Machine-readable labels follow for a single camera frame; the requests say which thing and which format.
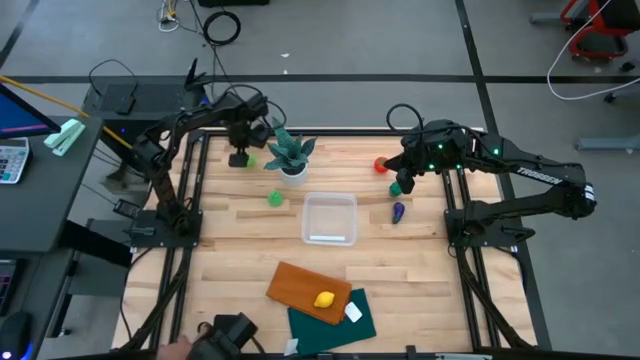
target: green cloth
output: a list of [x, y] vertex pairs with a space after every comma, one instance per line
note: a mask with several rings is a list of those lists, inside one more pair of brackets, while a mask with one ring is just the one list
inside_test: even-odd
[[331, 325], [289, 308], [291, 335], [293, 339], [298, 339], [298, 353], [301, 356], [317, 354], [376, 336], [376, 328], [373, 325], [373, 317], [364, 289], [352, 290], [351, 302], [362, 312], [362, 317], [353, 323], [345, 315], [338, 325]]

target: lemon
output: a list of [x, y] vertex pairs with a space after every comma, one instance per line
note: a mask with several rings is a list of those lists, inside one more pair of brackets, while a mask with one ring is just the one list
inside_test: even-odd
[[313, 303], [313, 306], [326, 309], [331, 306], [331, 304], [333, 304], [333, 299], [335, 297], [336, 295], [334, 293], [323, 291], [318, 294], [318, 297], [316, 297], [316, 301]]

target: wooden tabletop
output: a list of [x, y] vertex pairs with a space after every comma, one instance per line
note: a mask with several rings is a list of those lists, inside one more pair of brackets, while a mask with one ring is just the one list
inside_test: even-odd
[[[262, 169], [272, 158], [268, 149], [251, 149], [258, 156], [254, 168], [229, 168], [232, 148], [227, 140], [211, 141], [200, 201], [204, 211], [202, 238], [191, 261], [184, 334], [193, 339], [198, 323], [211, 322], [216, 314], [243, 312], [258, 326], [257, 339], [265, 350], [283, 352], [291, 336], [286, 307], [265, 293], [278, 262], [286, 261], [346, 280], [354, 289], [365, 289], [378, 335], [336, 352], [404, 352], [406, 345], [416, 345], [419, 352], [471, 350], [460, 276], [456, 260], [447, 252], [442, 178], [434, 174], [419, 177], [411, 195], [391, 198], [388, 189], [395, 173], [381, 175], [373, 170], [378, 156], [401, 152], [398, 137], [319, 138], [310, 157], [308, 181], [296, 188], [285, 187], [277, 172]], [[193, 188], [199, 146], [187, 194]], [[178, 184], [182, 162], [183, 155], [174, 160], [174, 185]], [[468, 173], [467, 180], [473, 199], [500, 201], [493, 175]], [[460, 192], [457, 186], [454, 189], [461, 206]], [[281, 207], [267, 204], [267, 195], [273, 190], [284, 194]], [[354, 246], [307, 245], [301, 240], [304, 197], [311, 191], [357, 197], [358, 239]], [[392, 205], [396, 201], [404, 203], [406, 211], [402, 221], [393, 225]], [[156, 202], [152, 198], [148, 205]], [[495, 304], [525, 340], [535, 343], [516, 261], [494, 249], [483, 249], [483, 254]], [[154, 249], [131, 271], [124, 312], [133, 332], [156, 303], [164, 255], [164, 249]], [[488, 345], [484, 312], [477, 301], [476, 307], [483, 344]], [[169, 309], [162, 343], [168, 338], [173, 306]], [[113, 346], [126, 340], [120, 320]], [[249, 343], [243, 352], [256, 349]]]

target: blue screen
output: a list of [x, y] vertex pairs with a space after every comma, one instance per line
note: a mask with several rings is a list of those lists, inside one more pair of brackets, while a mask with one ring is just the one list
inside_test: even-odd
[[20, 107], [11, 99], [0, 94], [0, 136], [13, 133], [33, 131], [42, 132], [48, 128], [30, 112]]

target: computer monitor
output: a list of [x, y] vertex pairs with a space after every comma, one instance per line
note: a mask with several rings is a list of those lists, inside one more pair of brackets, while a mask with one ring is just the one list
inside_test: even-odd
[[58, 124], [0, 84], [0, 139], [58, 132]]

